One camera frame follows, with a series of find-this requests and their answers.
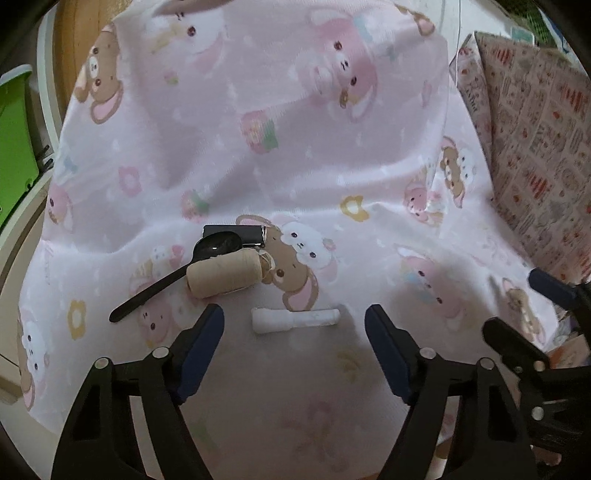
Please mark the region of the white plastic tube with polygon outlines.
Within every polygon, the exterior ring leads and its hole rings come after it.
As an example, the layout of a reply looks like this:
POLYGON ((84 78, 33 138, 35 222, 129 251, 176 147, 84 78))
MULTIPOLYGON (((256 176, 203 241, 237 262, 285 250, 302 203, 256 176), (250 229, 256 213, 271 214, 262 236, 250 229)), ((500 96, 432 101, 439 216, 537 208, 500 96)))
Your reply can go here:
POLYGON ((256 334, 270 334, 298 328, 325 327, 339 323, 338 309, 291 312, 266 308, 252 309, 252 329, 256 334))

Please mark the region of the beige thread spool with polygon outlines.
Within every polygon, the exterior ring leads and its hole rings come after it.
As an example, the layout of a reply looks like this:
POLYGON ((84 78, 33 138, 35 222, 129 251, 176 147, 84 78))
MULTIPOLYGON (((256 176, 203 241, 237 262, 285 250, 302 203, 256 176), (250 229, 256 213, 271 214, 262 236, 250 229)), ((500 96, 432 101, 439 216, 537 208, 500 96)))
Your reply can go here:
POLYGON ((186 283, 193 297, 204 300, 255 286, 273 268, 269 253, 243 248, 190 265, 186 283))

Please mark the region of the black plastic spoon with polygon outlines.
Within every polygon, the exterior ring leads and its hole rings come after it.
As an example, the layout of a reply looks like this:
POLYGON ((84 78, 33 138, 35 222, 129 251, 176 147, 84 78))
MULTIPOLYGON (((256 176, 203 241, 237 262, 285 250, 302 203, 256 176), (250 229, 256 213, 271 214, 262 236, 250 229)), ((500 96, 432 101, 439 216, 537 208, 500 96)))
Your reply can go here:
POLYGON ((190 262, 180 266, 116 307, 108 317, 109 322, 118 323, 152 297, 180 280, 186 275, 188 267, 192 264, 219 255, 233 253, 239 249, 242 249, 242 239, 235 232, 219 231, 202 237, 193 248, 190 262))

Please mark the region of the strawberry print patchwork blanket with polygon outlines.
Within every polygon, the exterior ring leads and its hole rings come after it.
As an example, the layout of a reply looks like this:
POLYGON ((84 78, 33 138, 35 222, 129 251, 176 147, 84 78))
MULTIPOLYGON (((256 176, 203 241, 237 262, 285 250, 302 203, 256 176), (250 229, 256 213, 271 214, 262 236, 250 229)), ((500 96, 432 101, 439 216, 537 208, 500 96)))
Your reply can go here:
POLYGON ((465 40, 452 70, 496 210, 537 267, 589 280, 589 78, 555 50, 484 32, 465 40))

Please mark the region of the pink bear print sheet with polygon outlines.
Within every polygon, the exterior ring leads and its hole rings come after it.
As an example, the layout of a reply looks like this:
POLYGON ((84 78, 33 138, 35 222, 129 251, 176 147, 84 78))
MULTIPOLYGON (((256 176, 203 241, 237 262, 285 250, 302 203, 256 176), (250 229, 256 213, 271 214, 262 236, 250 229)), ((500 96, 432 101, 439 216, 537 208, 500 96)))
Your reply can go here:
POLYGON ((204 310, 177 281, 205 225, 267 229, 274 268, 218 298, 189 433, 217 479, 360 479, 407 410, 363 327, 379 303, 472 363, 531 268, 433 24, 391 1, 136 1, 88 51, 19 301, 31 417, 59 433, 92 363, 144 357, 204 310), (338 309, 259 335, 252 309, 338 309))

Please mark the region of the green plastic storage box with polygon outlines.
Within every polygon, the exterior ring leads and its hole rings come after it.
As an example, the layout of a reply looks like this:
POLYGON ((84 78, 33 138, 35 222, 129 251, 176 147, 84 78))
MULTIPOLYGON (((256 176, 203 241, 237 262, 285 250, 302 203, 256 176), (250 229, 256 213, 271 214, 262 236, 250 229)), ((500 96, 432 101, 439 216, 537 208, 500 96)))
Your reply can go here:
POLYGON ((28 125, 26 90, 32 67, 23 64, 1 77, 0 206, 1 227, 39 176, 28 125))

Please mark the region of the wooden door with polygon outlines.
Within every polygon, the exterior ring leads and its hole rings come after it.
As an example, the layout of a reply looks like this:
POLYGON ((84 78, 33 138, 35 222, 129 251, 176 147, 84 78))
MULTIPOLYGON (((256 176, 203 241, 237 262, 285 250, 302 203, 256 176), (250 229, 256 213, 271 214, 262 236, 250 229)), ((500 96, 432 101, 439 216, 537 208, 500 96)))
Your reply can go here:
POLYGON ((124 11, 129 1, 64 0, 57 4, 53 27, 56 92, 64 115, 87 53, 100 30, 124 11))

